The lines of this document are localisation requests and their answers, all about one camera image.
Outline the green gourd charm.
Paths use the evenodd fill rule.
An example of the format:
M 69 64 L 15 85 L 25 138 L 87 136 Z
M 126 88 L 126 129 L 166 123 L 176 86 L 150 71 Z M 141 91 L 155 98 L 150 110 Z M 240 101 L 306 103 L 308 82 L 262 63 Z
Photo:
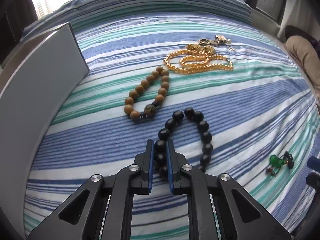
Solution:
M 285 152 L 281 157 L 277 155 L 271 155 L 269 158 L 269 166 L 265 173 L 272 177 L 275 177 L 283 166 L 287 166 L 289 170 L 294 168 L 293 156 L 289 152 Z

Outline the grey cardboard box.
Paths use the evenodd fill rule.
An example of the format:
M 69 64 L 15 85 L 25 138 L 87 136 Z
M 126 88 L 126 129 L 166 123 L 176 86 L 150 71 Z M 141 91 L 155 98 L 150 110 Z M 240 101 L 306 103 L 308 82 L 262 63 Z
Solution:
M 69 94 L 88 74 L 70 23 L 19 44 L 1 72 L 1 222 L 25 237 L 24 197 L 32 163 Z

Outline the silver square charm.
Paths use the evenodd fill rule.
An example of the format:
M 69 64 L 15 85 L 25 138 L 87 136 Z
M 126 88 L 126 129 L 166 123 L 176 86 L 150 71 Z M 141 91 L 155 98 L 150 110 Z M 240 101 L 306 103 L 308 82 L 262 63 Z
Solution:
M 231 39 L 227 39 L 225 36 L 223 35 L 215 35 L 215 39 L 217 40 L 217 42 L 219 44 L 231 44 Z

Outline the striped bed sheet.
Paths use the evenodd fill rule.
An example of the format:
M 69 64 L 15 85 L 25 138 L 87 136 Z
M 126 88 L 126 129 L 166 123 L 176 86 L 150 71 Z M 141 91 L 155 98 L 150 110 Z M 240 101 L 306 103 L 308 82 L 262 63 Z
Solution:
M 25 28 L 34 36 L 69 22 L 89 67 L 53 119 L 33 161 L 24 199 L 29 234 L 95 173 L 108 176 L 156 140 L 176 110 L 204 114 L 213 136 L 207 173 L 230 174 L 289 232 L 302 222 L 315 191 L 306 165 L 319 156 L 316 98 L 294 62 L 252 26 L 239 0 L 73 0 Z M 201 38 L 223 35 L 234 51 L 216 52 L 232 71 L 171 72 L 154 118 L 133 122 L 124 101 L 164 58 Z M 271 155 L 294 168 L 265 173 Z

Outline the metal rings cluster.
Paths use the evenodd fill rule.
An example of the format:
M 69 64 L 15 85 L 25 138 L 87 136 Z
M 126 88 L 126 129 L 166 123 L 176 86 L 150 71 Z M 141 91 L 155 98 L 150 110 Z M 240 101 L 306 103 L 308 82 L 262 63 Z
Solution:
M 206 38 L 199 39 L 199 44 L 202 46 L 219 46 L 220 42 L 217 39 L 209 40 Z

